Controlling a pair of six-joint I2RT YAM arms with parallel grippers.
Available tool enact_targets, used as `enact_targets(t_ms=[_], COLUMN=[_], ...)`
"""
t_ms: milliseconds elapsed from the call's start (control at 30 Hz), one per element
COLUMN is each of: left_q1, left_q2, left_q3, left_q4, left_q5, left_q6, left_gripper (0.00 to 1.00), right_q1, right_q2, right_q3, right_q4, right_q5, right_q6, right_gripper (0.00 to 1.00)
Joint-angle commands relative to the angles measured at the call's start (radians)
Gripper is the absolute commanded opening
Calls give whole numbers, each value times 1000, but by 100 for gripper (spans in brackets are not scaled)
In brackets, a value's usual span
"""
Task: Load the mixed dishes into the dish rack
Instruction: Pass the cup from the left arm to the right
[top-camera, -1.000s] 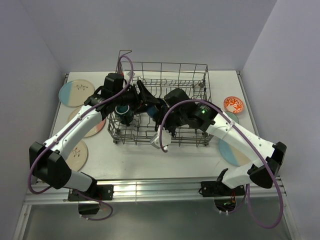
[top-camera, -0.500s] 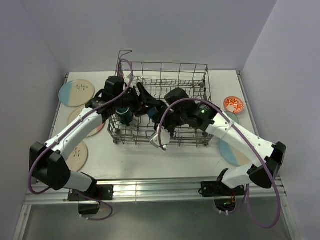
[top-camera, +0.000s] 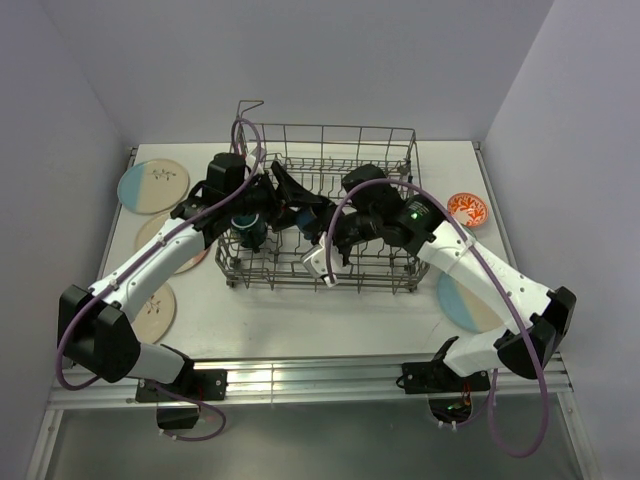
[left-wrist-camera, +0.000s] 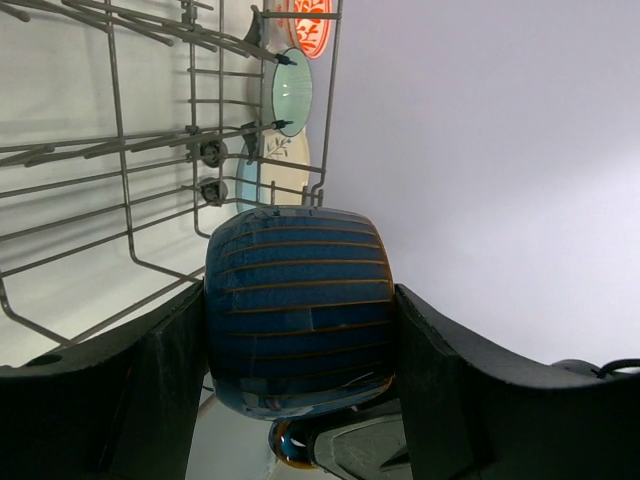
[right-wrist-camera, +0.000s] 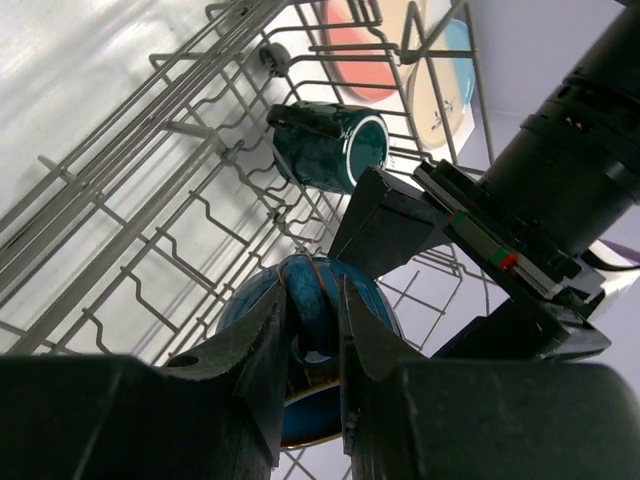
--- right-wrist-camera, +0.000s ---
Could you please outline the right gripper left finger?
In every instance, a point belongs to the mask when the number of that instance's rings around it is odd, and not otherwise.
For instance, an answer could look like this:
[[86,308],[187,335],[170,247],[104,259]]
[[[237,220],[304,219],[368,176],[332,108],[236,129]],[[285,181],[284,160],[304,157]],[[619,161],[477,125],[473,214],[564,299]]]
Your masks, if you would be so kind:
[[5,479],[267,479],[278,464],[290,332],[269,289],[210,340],[132,356],[5,356]]

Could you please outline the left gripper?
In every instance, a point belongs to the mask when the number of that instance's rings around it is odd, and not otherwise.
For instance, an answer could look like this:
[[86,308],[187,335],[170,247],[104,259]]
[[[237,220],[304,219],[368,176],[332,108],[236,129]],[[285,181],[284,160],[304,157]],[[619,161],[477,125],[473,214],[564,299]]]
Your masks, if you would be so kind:
[[366,169],[328,256],[368,275],[385,275],[422,252],[455,243],[508,298],[471,321],[437,356],[577,360],[610,347],[588,321],[598,298],[563,283],[581,272],[577,262],[449,162],[424,162],[413,178],[425,192],[381,169]]

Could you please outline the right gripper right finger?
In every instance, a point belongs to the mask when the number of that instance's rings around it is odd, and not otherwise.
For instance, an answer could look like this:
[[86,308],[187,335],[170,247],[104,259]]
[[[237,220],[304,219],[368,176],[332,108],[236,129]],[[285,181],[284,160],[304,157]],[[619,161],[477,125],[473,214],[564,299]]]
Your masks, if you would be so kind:
[[339,290],[343,448],[356,479],[635,479],[639,405],[599,364],[431,360]]

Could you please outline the dark blue mug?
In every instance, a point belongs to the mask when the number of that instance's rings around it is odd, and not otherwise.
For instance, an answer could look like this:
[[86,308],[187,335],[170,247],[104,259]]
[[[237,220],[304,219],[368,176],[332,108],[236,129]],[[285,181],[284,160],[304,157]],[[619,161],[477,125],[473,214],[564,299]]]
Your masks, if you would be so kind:
[[295,254],[259,271],[232,295],[219,317],[221,332],[244,316],[274,284],[287,292],[286,315],[295,327],[289,350],[281,447],[298,449],[342,431],[338,367],[339,287],[349,278],[373,316],[404,336],[374,279],[336,259]]

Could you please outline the dark green mug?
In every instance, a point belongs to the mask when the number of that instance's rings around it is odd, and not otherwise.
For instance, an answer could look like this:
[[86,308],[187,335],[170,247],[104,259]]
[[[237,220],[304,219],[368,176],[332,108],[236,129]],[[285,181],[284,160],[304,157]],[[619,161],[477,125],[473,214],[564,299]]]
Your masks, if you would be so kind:
[[289,182],[351,195],[368,168],[383,168],[389,131],[371,108],[297,101],[270,107],[274,164]]

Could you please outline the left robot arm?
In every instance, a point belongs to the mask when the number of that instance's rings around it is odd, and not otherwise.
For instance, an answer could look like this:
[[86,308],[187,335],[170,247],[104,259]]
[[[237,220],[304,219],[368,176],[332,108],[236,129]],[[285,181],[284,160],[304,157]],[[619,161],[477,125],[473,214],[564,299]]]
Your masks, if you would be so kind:
[[578,359],[609,340],[588,319],[609,265],[590,245],[639,201],[639,5],[590,47],[479,179],[425,156],[405,183],[361,177],[331,257],[373,277],[454,243],[506,293],[439,350],[469,359]]

